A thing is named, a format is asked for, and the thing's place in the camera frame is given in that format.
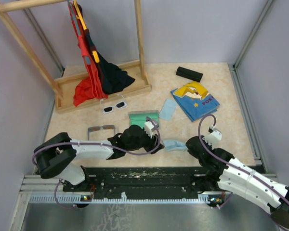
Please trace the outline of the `grey glasses case green lining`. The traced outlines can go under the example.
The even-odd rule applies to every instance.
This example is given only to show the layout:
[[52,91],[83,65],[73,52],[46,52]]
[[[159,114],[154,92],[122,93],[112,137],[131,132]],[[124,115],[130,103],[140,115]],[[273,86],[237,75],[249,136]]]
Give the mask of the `grey glasses case green lining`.
[[138,125],[141,128],[144,128],[146,118],[149,117],[159,124],[159,111],[158,110],[145,110],[145,111],[132,111],[129,112],[129,120],[131,125]]

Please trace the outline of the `grey blue sunglasses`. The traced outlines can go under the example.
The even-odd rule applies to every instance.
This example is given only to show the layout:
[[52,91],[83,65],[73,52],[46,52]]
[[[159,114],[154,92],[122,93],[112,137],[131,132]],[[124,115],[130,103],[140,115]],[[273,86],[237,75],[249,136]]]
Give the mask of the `grey blue sunglasses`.
[[107,140],[116,134],[116,127],[114,125],[93,126],[87,129],[88,141]]

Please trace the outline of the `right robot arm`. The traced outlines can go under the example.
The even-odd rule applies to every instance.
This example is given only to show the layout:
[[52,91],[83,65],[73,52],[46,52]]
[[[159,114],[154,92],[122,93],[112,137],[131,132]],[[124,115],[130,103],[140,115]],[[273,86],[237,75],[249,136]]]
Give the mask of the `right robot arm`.
[[186,146],[208,171],[205,183],[210,190],[229,191],[254,203],[289,230],[289,185],[267,178],[222,148],[213,149],[198,136],[190,138]]

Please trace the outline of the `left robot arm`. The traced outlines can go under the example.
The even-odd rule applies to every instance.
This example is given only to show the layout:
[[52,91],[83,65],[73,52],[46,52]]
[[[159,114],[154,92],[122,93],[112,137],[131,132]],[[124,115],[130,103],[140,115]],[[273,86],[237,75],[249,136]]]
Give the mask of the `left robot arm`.
[[85,191],[91,180],[80,165],[73,161],[98,158],[104,160],[119,159],[125,154],[135,154],[144,149],[144,154],[155,154],[164,149],[161,135],[157,127],[147,122],[142,128],[131,125],[122,133],[117,133],[103,141],[82,141],[71,138],[68,133],[61,132],[34,150],[33,164],[38,168],[43,179],[59,177]]

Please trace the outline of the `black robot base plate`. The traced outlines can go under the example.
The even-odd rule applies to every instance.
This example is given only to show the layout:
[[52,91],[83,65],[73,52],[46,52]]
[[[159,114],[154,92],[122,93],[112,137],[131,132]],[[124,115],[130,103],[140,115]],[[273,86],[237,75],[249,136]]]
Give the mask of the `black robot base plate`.
[[63,181],[65,193],[88,193],[100,199],[198,199],[227,190],[218,187],[216,179],[203,167],[88,167],[85,181],[72,185]]

